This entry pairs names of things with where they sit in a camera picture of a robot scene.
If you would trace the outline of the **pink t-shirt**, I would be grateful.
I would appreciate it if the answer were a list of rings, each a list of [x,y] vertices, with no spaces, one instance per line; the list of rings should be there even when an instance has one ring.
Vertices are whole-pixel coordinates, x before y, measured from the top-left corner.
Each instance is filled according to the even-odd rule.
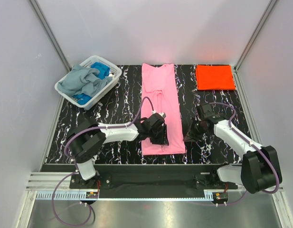
[[[142,65],[142,97],[149,97],[152,104],[143,102],[141,115],[150,117],[152,110],[166,114],[169,145],[155,145],[147,138],[141,142],[143,155],[170,155],[186,152],[183,141],[178,91],[173,64],[159,67]]]

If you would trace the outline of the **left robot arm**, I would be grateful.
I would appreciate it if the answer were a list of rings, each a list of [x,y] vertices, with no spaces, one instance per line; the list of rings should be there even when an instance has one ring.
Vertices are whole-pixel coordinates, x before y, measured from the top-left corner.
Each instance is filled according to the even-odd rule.
[[[165,113],[153,112],[146,118],[121,124],[97,123],[87,120],[67,138],[65,154],[69,156],[80,174],[80,182],[92,188],[97,182],[97,171],[92,158],[106,143],[118,141],[144,141],[154,145],[169,145]]]

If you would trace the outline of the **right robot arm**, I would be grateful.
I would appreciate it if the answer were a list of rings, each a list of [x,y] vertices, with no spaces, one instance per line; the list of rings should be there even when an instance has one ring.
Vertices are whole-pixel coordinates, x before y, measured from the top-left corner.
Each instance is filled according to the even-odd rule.
[[[214,188],[227,182],[243,186],[249,193],[274,194],[282,183],[277,151],[273,146],[263,146],[241,132],[232,122],[236,116],[232,109],[230,118],[215,112],[214,102],[197,106],[197,116],[192,118],[185,142],[193,142],[210,133],[223,140],[241,158],[239,166],[224,164],[210,176]]]

